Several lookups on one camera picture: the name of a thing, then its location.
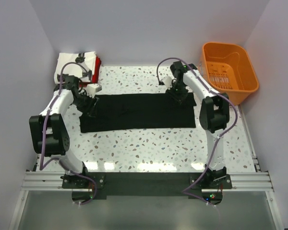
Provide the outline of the black t shirt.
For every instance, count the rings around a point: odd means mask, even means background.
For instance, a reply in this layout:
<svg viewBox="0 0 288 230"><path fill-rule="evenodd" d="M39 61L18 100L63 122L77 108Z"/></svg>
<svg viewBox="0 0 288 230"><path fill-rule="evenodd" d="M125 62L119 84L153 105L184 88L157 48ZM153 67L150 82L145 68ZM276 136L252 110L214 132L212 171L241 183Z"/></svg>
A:
<svg viewBox="0 0 288 230"><path fill-rule="evenodd" d="M99 95L93 115L82 114L82 133L149 128L195 128L192 93L179 103L167 93Z"/></svg>

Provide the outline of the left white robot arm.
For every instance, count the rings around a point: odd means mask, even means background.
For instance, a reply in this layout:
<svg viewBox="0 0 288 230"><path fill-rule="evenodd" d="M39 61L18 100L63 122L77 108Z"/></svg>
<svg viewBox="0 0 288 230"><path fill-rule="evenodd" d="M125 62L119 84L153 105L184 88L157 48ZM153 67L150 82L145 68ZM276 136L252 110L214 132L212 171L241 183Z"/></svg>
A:
<svg viewBox="0 0 288 230"><path fill-rule="evenodd" d="M98 98L91 92L82 93L81 80L66 75L64 80L54 89L54 94L39 115L30 117L29 126L33 147L40 154L39 169L44 170L52 161L56 161L64 170L63 180L67 184L79 188L97 187L88 175L85 164L80 161L70 148L70 137L63 117L72 104L83 115L93 117Z"/></svg>

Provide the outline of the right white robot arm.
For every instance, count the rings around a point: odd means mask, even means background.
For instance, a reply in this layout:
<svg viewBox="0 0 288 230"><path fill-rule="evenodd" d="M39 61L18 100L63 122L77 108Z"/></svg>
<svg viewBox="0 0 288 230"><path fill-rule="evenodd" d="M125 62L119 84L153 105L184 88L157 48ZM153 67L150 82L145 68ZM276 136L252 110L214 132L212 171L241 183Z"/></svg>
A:
<svg viewBox="0 0 288 230"><path fill-rule="evenodd" d="M190 66L179 58L170 66L173 79L164 78L168 93L178 103L182 103L188 94L189 87L202 101L199 114L200 126L207 138L207 162L202 174L188 187L196 185L216 188L225 179L227 169L224 163L223 136L228 131L229 100L227 94L211 88L199 74L195 66Z"/></svg>

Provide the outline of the folded white printed t shirt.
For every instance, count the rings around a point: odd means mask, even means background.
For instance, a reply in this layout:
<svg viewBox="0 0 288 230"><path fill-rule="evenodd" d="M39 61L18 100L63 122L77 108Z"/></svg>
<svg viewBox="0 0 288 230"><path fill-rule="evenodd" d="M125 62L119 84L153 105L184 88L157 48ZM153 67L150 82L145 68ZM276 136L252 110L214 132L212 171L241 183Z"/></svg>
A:
<svg viewBox="0 0 288 230"><path fill-rule="evenodd" d="M60 74L63 69L63 75L73 75L79 78L83 83L92 83L96 68L96 52L84 53L59 53L56 70L54 73L54 82L59 84Z"/></svg>

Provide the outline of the folded red t shirt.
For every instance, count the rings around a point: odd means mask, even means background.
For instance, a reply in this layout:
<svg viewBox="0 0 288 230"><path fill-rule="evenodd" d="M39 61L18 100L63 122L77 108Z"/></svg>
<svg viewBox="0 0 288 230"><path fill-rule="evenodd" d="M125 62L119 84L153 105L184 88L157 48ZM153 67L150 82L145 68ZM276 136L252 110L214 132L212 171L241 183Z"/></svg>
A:
<svg viewBox="0 0 288 230"><path fill-rule="evenodd" d="M99 57L60 57L58 58L54 74L55 84L60 83L62 67L68 62L74 62L74 64L69 64L64 68L62 82L65 82L67 76L74 76L79 79L80 87L98 83L101 67L101 60Z"/></svg>

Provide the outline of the orange plastic basket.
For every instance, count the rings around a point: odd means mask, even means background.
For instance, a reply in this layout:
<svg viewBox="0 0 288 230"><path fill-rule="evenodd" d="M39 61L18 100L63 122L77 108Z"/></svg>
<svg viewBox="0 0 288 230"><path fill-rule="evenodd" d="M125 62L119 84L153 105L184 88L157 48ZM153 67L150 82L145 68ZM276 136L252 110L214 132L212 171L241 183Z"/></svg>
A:
<svg viewBox="0 0 288 230"><path fill-rule="evenodd" d="M226 93L234 105L259 89L247 51L236 44L205 43L198 70L214 89Z"/></svg>

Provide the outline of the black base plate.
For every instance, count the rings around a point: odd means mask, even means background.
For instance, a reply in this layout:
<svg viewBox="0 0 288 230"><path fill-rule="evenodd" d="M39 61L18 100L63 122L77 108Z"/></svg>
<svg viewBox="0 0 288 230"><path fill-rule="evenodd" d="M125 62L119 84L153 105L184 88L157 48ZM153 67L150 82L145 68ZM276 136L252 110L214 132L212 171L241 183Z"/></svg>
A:
<svg viewBox="0 0 288 230"><path fill-rule="evenodd" d="M231 189L230 175L219 180L208 180L204 176L194 184L200 172L87 172L85 178L75 175L63 175L62 188L72 190L73 201L87 201L90 198L102 200L108 196L182 196L189 187L190 192L204 197L207 201L221 200L203 192L205 189L220 191Z"/></svg>

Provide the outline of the aluminium rail frame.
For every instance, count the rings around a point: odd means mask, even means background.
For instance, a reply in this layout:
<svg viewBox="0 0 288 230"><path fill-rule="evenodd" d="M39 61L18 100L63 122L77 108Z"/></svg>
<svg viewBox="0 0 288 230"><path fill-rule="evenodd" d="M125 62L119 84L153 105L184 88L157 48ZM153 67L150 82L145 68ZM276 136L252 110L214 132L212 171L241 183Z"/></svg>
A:
<svg viewBox="0 0 288 230"><path fill-rule="evenodd" d="M195 129L134 129L82 134L79 113L66 115L71 149L92 172L196 173L204 168L207 141ZM63 169L51 163L26 172L11 230L279 230L274 187L260 169L243 113L224 137L225 162L232 189L217 206L176 197L110 196L79 206L61 187Z"/></svg>

